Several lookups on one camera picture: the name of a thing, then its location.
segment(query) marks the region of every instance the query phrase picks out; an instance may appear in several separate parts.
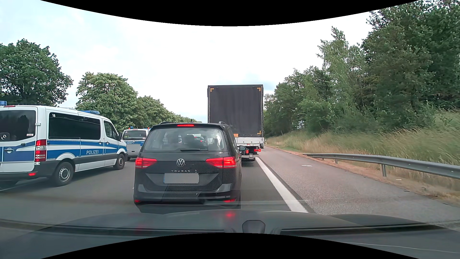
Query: black car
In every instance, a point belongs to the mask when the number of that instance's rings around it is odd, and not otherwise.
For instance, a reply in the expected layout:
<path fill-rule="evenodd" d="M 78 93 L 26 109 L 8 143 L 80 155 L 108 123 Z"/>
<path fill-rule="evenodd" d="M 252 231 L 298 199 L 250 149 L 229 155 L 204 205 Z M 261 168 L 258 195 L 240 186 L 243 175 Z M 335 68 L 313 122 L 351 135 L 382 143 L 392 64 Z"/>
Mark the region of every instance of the black car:
<path fill-rule="evenodd" d="M 207 145 L 197 141 L 207 136 Z M 152 126 L 136 159 L 134 203 L 240 207 L 241 154 L 224 123 Z"/>

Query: car taillight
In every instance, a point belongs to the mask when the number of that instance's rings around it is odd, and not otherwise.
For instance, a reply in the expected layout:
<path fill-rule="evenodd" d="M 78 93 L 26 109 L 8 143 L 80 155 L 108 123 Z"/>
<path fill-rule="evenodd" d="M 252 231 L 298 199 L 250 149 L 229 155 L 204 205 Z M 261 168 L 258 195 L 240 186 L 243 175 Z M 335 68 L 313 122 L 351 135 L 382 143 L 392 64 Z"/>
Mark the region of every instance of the car taillight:
<path fill-rule="evenodd" d="M 137 168 L 146 168 L 146 167 L 153 165 L 154 163 L 156 163 L 156 159 L 154 158 L 138 157 L 136 158 L 136 161 L 135 161 Z"/>
<path fill-rule="evenodd" d="M 37 140 L 35 143 L 35 162 L 46 161 L 46 139 Z"/>
<path fill-rule="evenodd" d="M 224 158 L 209 158 L 206 162 L 218 168 L 234 168 L 236 167 L 235 157 L 224 157 Z"/>

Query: blurred license plate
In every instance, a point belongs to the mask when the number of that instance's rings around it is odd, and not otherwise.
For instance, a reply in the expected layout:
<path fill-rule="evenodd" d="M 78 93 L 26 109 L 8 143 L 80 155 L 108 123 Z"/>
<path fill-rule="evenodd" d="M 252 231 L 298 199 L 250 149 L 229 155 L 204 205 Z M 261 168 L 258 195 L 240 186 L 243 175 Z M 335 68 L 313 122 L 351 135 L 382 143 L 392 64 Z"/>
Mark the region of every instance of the blurred license plate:
<path fill-rule="evenodd" d="M 194 173 L 166 173 L 163 182 L 166 184 L 174 184 L 174 183 L 189 183 L 189 184 L 197 184 L 200 181 L 199 174 Z"/>

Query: guardrail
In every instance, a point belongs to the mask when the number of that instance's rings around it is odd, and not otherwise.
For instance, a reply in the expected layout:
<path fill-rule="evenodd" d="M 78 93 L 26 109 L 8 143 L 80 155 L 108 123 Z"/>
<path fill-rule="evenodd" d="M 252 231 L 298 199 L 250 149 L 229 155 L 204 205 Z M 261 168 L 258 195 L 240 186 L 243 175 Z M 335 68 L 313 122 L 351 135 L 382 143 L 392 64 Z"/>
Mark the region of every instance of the guardrail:
<path fill-rule="evenodd" d="M 460 180 L 460 166 L 448 165 L 435 162 L 427 162 L 413 159 L 387 157 L 378 155 L 361 155 L 361 154 L 337 154 L 337 153 L 319 153 L 319 154 L 303 154 L 313 158 L 335 159 L 335 163 L 340 160 L 349 160 L 364 163 L 373 163 L 382 165 L 382 175 L 386 177 L 385 166 L 399 167 L 433 175 L 439 175 Z"/>

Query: asphalt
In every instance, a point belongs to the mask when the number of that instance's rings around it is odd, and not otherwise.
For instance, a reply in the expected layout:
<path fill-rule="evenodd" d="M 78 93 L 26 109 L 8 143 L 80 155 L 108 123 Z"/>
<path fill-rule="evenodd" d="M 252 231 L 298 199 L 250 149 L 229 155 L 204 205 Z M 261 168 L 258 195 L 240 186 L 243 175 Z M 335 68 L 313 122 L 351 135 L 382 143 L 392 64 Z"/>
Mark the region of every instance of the asphalt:
<path fill-rule="evenodd" d="M 270 147 L 260 156 L 259 162 L 243 163 L 243 209 L 291 210 L 292 202 L 280 194 L 283 186 L 309 213 L 368 213 L 447 222 L 444 224 L 454 229 L 460 225 L 456 223 L 460 221 L 460 208 L 441 201 Z M 20 182 L 0 191 L 0 221 L 60 224 L 96 215 L 140 213 L 132 200 L 133 174 L 134 162 L 129 161 L 120 171 L 110 167 L 76 173 L 72 183 L 57 188 L 41 180 Z M 0 227 L 0 241 L 30 231 Z"/>

